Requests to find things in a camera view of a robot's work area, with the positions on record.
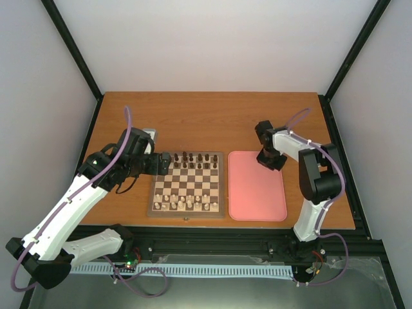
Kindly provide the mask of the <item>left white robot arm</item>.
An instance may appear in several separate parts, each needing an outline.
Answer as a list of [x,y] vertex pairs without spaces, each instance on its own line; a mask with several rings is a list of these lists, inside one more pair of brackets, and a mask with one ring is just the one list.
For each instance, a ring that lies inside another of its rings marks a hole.
[[141,174],[165,175],[169,153],[143,153],[117,158],[103,151],[89,155],[61,200],[36,228],[23,238],[11,238],[6,249],[35,285],[51,289],[62,283],[72,268],[107,255],[129,258],[133,235],[120,224],[77,241],[68,237],[85,215],[117,185]]

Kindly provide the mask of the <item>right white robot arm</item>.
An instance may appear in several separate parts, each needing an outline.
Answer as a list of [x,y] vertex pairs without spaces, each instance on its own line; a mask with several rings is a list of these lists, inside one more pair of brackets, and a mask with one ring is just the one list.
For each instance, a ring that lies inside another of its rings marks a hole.
[[286,127],[274,128],[269,121],[260,122],[255,132],[263,146],[256,158],[259,164],[280,171],[288,158],[298,163],[303,206],[293,230],[300,242],[315,240],[329,208],[345,192],[336,146],[307,140]]

